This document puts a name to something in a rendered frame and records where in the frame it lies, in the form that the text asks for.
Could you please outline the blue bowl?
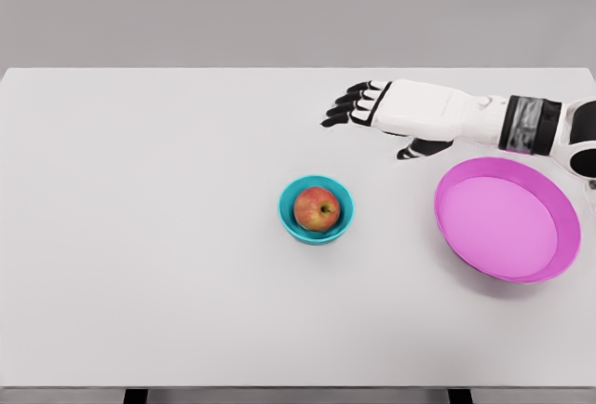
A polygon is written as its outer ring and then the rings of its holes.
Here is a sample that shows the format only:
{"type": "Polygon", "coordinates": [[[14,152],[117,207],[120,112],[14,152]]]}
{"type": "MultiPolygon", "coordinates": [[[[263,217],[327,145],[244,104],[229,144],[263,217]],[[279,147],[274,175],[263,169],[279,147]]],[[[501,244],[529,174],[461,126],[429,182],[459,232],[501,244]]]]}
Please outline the blue bowl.
{"type": "Polygon", "coordinates": [[[306,175],[291,181],[278,199],[278,216],[289,234],[302,243],[320,246],[340,237],[352,223],[355,204],[350,192],[337,180],[321,175],[306,175]],[[339,201],[337,222],[323,232],[306,230],[295,219],[293,205],[298,195],[308,187],[322,187],[330,191],[339,201]]]}

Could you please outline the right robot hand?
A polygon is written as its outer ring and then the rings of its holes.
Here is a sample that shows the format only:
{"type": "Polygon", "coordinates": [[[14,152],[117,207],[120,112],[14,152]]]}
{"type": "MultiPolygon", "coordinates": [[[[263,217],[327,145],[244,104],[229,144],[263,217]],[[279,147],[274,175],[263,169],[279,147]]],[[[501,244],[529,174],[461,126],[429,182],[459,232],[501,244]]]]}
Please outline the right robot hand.
{"type": "Polygon", "coordinates": [[[364,81],[348,88],[325,113],[321,125],[352,123],[385,134],[410,137],[397,159],[435,155],[450,148],[461,125],[466,94],[408,79],[364,81]]]}

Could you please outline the pink plate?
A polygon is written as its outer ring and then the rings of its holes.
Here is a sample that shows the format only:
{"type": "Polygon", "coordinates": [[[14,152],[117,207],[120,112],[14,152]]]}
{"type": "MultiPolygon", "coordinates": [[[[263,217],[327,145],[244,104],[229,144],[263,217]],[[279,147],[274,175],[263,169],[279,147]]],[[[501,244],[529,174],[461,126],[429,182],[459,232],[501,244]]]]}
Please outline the pink plate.
{"type": "Polygon", "coordinates": [[[478,157],[449,169],[435,190],[434,214],[461,260],[508,282],[555,278],[581,246],[580,221],[563,190],[506,158],[478,157]]]}

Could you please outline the red apple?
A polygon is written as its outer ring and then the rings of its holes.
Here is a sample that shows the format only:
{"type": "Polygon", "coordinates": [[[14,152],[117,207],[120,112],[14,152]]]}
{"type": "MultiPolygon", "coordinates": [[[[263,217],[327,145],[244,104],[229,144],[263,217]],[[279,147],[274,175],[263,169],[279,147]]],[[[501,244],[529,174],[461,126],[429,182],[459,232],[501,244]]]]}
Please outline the red apple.
{"type": "Polygon", "coordinates": [[[326,232],[338,221],[341,206],[329,190],[313,186],[304,189],[294,200],[293,216],[308,231],[326,232]]]}

